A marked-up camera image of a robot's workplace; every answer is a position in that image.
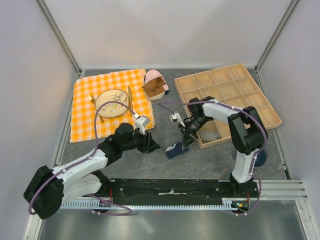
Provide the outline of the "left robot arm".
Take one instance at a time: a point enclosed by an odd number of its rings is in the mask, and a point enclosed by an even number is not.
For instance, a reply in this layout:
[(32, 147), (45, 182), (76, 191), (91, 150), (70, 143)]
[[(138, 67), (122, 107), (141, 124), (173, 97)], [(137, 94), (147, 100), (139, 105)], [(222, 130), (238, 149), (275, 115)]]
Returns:
[(83, 157), (55, 168), (47, 165), (38, 168), (23, 193), (29, 204), (28, 212), (44, 220), (56, 213), (62, 204), (78, 197), (90, 194), (104, 197), (110, 185), (101, 169), (119, 160), (125, 151), (149, 154), (159, 148), (148, 130), (141, 133), (131, 124), (122, 123), (114, 134)]

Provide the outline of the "grey rolled underwear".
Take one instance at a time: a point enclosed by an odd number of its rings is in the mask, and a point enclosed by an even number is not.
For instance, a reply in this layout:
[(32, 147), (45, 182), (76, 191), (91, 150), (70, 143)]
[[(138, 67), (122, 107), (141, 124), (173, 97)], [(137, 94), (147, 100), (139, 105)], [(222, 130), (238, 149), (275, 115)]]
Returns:
[(221, 134), (218, 131), (200, 131), (199, 136), (203, 142), (214, 142), (221, 138)]

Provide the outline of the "aluminium frame post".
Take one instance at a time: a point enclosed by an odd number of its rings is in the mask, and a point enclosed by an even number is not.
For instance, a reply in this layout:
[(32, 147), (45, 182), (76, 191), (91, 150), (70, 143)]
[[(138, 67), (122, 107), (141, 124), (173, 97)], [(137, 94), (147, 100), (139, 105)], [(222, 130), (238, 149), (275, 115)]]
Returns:
[(39, 10), (41, 11), (42, 15), (44, 16), (46, 22), (48, 23), (50, 29), (52, 30), (55, 38), (57, 39), (60, 47), (62, 48), (64, 54), (68, 58), (70, 64), (72, 65), (73, 69), (77, 73), (77, 76), (80, 77), (82, 74), (82, 69), (78, 64), (75, 56), (73, 55), (69, 45), (67, 44), (66, 39), (64, 38), (53, 14), (51, 13), (47, 3), (45, 0), (35, 0)]
[(296, 10), (297, 6), (299, 5), (300, 0), (291, 0), (282, 15), (279, 23), (277, 24), (271, 38), (269, 39), (265, 49), (262, 52), (257, 64), (255, 65), (254, 69), (255, 72), (258, 73), (262, 66), (264, 65), (267, 57), (269, 56), (270, 52), (272, 51), (274, 45), (276, 44), (278, 38), (280, 37), (281, 33), (283, 32), (284, 28), (286, 27), (287, 23), (289, 22), (291, 16), (293, 15), (294, 11)]

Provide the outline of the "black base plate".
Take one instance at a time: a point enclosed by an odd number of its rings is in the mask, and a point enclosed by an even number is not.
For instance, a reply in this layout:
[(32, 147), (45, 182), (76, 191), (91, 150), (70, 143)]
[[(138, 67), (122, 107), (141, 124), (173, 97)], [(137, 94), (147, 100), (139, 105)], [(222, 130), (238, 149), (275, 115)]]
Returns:
[(94, 195), (119, 205), (191, 205), (220, 204), (223, 198), (256, 198), (259, 192), (254, 181), (236, 189), (228, 180), (116, 178), (104, 183)]

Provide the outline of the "aluminium frame post left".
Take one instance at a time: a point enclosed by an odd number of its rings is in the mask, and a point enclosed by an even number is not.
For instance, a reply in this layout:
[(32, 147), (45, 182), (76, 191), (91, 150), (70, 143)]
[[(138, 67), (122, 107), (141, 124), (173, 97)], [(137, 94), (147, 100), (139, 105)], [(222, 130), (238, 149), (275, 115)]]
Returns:
[(62, 48), (64, 54), (68, 58), (70, 64), (72, 65), (73, 69), (77, 73), (77, 76), (80, 77), (82, 74), (82, 69), (78, 64), (75, 56), (73, 55), (69, 45), (67, 44), (66, 39), (64, 38), (53, 14), (51, 13), (47, 3), (45, 0), (35, 0), (39, 10), (41, 11), (42, 15), (44, 16), (46, 22), (48, 23), (50, 29), (52, 30), (55, 38), (57, 39), (60, 47)]

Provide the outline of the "aluminium front rail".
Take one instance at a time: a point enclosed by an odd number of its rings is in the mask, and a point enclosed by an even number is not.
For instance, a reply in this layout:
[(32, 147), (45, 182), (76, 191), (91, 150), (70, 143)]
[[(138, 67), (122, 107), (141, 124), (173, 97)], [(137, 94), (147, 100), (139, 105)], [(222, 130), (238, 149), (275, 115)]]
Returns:
[[(95, 196), (95, 193), (100, 190), (103, 184), (109, 182), (100, 180), (95, 175), (89, 175), (86, 178), (82, 178), (75, 182), (69, 188), (66, 188), (63, 184), (58, 187), (46, 186), (41, 193), (40, 197), (46, 202), (53, 200), (58, 201), (60, 204), (72, 201), (74, 199), (88, 196), (90, 194)], [(247, 183), (238, 184), (235, 181), (229, 181), (235, 184), (237, 190), (244, 189), (250, 182), (256, 182), (258, 187), (258, 195), (267, 196), (280, 196), (280, 195), (293, 195), (293, 196), (303, 196), (305, 194), (305, 189), (300, 181), (295, 180), (284, 180), (284, 181), (273, 181), (273, 180), (263, 180), (255, 181), (251, 179)]]

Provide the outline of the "blue ceramic bowl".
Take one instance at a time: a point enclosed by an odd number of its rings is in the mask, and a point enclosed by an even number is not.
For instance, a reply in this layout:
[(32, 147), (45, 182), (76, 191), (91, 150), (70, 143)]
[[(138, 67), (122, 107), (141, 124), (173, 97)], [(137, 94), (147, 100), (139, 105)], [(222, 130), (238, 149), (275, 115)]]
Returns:
[(267, 159), (268, 159), (268, 154), (267, 154), (267, 151), (264, 149), (257, 154), (256, 160), (254, 163), (254, 168), (262, 167), (267, 162)]

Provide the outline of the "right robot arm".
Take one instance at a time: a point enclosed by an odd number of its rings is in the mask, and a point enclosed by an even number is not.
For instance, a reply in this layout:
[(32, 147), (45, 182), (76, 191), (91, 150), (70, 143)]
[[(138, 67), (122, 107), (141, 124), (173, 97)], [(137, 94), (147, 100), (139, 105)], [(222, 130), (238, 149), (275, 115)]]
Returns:
[(235, 197), (247, 191), (246, 183), (253, 178), (253, 168), (268, 141), (268, 133), (253, 106), (245, 108), (222, 103), (213, 97), (191, 99), (186, 104), (191, 117), (179, 123), (182, 133), (181, 149), (198, 140), (198, 132), (208, 122), (219, 120), (228, 124), (231, 142), (236, 149), (235, 167), (230, 175), (229, 191)]

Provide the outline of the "aluminium frame post right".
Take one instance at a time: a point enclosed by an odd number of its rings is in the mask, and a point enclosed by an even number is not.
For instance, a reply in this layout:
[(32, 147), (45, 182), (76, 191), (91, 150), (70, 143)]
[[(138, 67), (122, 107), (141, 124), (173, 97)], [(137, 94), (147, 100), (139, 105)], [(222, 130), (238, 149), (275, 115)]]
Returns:
[(293, 15), (294, 11), (296, 10), (297, 6), (299, 5), (300, 0), (291, 0), (282, 15), (279, 23), (277, 24), (271, 38), (269, 39), (265, 49), (262, 52), (257, 64), (255, 65), (254, 69), (255, 72), (258, 73), (262, 66), (264, 65), (267, 57), (269, 56), (270, 52), (272, 51), (274, 45), (276, 44), (278, 38), (280, 37), (281, 33), (283, 32), (284, 28), (286, 27), (287, 23), (289, 22), (291, 16)]

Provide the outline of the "cream underwear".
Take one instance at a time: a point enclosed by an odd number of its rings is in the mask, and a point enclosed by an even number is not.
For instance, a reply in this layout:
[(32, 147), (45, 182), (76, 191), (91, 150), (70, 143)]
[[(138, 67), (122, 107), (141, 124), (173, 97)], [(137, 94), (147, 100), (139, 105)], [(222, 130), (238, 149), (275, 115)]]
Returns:
[(159, 94), (156, 94), (154, 96), (146, 96), (150, 101), (157, 101), (157, 100), (160, 100), (162, 99), (164, 96), (165, 96), (166, 92), (161, 92)]

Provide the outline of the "navy blue white-trimmed underwear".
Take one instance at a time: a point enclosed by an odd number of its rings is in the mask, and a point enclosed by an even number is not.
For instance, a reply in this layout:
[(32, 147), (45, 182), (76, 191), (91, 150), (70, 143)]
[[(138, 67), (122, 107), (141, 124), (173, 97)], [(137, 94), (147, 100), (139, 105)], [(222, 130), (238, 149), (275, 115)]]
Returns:
[(178, 142), (172, 146), (169, 146), (166, 150), (165, 150), (165, 154), (167, 156), (167, 158), (170, 160), (176, 156), (182, 155), (186, 152), (189, 151), (189, 148), (183, 148), (183, 144), (182, 142)]

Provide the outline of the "brown underwear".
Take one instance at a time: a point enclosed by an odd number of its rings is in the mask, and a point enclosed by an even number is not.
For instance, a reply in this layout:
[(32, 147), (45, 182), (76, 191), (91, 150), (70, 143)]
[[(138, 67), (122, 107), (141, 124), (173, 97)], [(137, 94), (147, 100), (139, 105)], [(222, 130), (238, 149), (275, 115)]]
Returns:
[(142, 88), (145, 94), (149, 98), (152, 98), (154, 96), (158, 96), (166, 92), (166, 90), (164, 89), (165, 84), (166, 82), (162, 78), (157, 77), (148, 81), (146, 84), (142, 86)]

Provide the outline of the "gold fork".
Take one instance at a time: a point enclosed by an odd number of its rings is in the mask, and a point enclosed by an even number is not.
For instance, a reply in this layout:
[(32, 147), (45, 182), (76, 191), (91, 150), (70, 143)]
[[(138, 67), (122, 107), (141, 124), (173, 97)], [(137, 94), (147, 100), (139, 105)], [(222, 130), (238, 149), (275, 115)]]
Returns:
[[(94, 105), (94, 108), (95, 108), (95, 110), (96, 110), (96, 112), (97, 112), (96, 99), (94, 98), (94, 96), (93, 96), (92, 94), (89, 94), (89, 95), (88, 95), (88, 98), (89, 98), (90, 102)], [(103, 117), (100, 116), (99, 114), (98, 114), (98, 116), (99, 116), (99, 118), (100, 118), (100, 121), (101, 121), (102, 123), (104, 123)]]

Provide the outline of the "wooden compartment tray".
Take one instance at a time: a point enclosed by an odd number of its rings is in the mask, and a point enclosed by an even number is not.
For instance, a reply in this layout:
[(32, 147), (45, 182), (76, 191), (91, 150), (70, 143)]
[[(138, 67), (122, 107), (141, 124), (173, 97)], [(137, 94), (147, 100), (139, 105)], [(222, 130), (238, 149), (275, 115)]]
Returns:
[(255, 107), (266, 130), (282, 124), (282, 120), (242, 63), (178, 77), (174, 79), (174, 85), (183, 103), (194, 98), (201, 100), (213, 97), (237, 108)]

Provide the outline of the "gold knife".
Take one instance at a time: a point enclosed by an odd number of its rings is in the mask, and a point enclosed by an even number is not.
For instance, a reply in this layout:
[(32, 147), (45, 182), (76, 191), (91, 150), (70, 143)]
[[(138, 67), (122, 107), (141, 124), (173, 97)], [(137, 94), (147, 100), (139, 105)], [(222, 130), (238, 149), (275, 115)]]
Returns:
[(133, 110), (133, 104), (132, 104), (133, 95), (132, 95), (132, 90), (131, 90), (131, 88), (130, 88), (129, 85), (127, 86), (127, 90), (128, 90), (128, 99), (129, 99), (130, 115), (132, 116), (132, 115), (133, 115), (133, 113), (132, 113), (132, 110)]

